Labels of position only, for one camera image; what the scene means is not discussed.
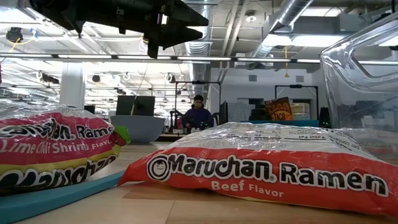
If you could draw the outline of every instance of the dark hair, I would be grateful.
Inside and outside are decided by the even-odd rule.
[[[200,101],[203,102],[203,96],[201,96],[201,95],[196,95],[196,96],[193,98],[193,100],[194,100],[194,101],[200,100]]]

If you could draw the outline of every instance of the green object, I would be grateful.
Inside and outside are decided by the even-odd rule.
[[[127,144],[130,144],[131,138],[129,131],[126,126],[114,126],[114,131],[116,131],[122,138],[126,141]]]

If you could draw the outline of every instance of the yellow cable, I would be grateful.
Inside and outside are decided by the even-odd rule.
[[[287,47],[286,46],[285,46],[285,58],[287,59]],[[287,62],[286,62],[286,75],[285,75],[285,77],[286,78],[289,77],[289,74],[287,73]]]
[[[11,42],[11,41],[9,41],[9,40],[7,40],[7,41],[8,41],[10,44],[14,44],[14,45],[24,45],[24,44],[28,44],[30,41],[32,41],[32,40],[35,38],[35,34],[36,34],[36,32],[33,31],[33,36],[32,36],[32,38],[30,38],[30,40],[28,40],[27,42],[18,43],[18,41],[20,41],[21,38],[18,38],[17,42],[15,42],[15,43],[13,43],[13,42]]]
[[[144,40],[144,34],[141,34],[141,40],[142,40],[145,44],[148,44],[148,40]]]
[[[17,43],[18,43],[18,41],[19,41],[20,39],[21,39],[21,38],[19,37],[19,38],[17,39],[17,42],[13,43],[14,45],[12,46],[11,50],[9,51],[9,53],[11,53],[11,52],[14,50],[15,46],[17,45]]]

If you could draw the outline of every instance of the blue mat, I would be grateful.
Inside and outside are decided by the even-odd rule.
[[[76,202],[117,185],[123,174],[121,171],[76,185],[0,197],[0,223],[21,221]]]

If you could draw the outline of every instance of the computer monitor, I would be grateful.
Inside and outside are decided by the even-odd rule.
[[[132,115],[154,116],[154,96],[118,96],[116,115],[131,115],[133,104],[134,111]]]
[[[92,114],[95,114],[95,105],[85,105],[85,110],[91,112]]]

